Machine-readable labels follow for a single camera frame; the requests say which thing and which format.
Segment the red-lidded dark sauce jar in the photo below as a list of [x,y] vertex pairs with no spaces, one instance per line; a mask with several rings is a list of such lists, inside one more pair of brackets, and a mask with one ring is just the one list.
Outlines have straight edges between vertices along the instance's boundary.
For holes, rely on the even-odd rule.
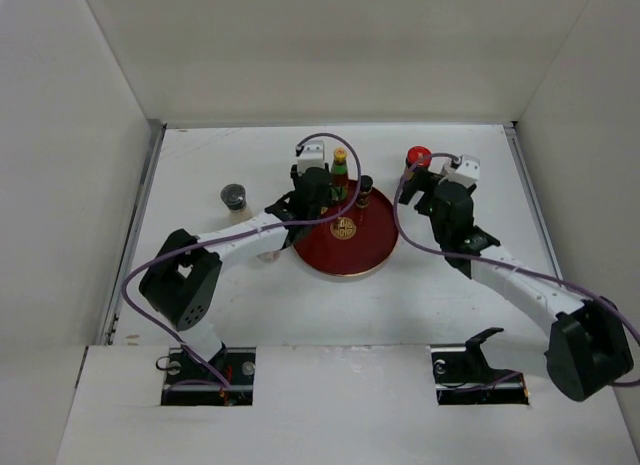
[[408,149],[405,158],[405,165],[410,169],[413,165],[417,168],[428,168],[431,164],[432,152],[424,146],[413,146]]

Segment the red chili sauce bottle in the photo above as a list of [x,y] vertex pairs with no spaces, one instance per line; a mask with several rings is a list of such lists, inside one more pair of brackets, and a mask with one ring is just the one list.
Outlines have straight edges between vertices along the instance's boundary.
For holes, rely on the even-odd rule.
[[347,151],[342,148],[336,148],[333,151],[333,162],[330,169],[331,174],[331,195],[334,203],[342,203],[348,196],[348,164]]

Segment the small black-capped spice bottle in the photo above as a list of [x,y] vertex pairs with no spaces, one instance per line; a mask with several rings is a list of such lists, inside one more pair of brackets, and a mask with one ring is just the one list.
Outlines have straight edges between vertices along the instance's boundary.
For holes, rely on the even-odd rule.
[[360,188],[356,198],[356,206],[360,209],[367,208],[370,201],[370,195],[373,190],[373,179],[369,175],[362,175],[360,179]]

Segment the salt grinder black top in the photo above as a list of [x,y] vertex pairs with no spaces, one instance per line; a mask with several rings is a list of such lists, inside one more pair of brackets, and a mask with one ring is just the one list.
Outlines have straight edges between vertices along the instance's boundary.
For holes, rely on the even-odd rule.
[[225,185],[220,191],[220,199],[235,220],[242,222],[252,216],[243,185],[237,183]]

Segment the white-lidded sauce jar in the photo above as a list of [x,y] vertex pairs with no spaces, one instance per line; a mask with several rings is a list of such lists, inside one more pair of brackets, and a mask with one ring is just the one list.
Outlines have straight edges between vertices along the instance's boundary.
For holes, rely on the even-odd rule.
[[264,263],[273,263],[280,257],[280,251],[269,251],[258,255],[258,258]]

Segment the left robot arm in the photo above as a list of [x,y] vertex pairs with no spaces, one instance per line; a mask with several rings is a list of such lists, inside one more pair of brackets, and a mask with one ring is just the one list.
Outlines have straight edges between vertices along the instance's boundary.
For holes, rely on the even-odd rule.
[[172,232],[158,255],[170,257],[150,266],[138,289],[195,352],[190,371],[206,384],[224,372],[220,355],[224,343],[217,337],[209,309],[220,275],[259,255],[291,247],[305,238],[331,198],[328,167],[291,170],[294,189],[260,214],[239,224],[205,235],[184,229]]

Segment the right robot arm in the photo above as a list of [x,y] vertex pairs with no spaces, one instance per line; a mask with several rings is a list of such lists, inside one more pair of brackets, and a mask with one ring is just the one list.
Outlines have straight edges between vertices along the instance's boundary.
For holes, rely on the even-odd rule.
[[473,161],[434,173],[418,164],[401,179],[394,203],[415,206],[428,217],[443,257],[465,277],[498,293],[548,338],[546,372],[569,399],[582,402],[617,386],[633,368],[623,317],[609,300],[524,267],[501,242],[474,222],[472,194],[479,179]]

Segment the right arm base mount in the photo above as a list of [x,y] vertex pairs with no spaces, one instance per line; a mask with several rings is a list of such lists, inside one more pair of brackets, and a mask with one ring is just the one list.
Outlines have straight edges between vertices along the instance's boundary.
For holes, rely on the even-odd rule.
[[440,406],[528,405],[524,375],[492,367],[482,345],[503,328],[491,327],[464,343],[430,347],[436,401]]

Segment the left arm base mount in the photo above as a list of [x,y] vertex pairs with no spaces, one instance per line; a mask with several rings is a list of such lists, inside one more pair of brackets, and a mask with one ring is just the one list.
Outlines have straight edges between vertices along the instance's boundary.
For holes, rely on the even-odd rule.
[[227,348],[212,366],[228,382],[224,388],[219,378],[194,361],[184,350],[171,348],[156,360],[163,373],[161,406],[236,407],[253,404],[256,376],[255,348]]

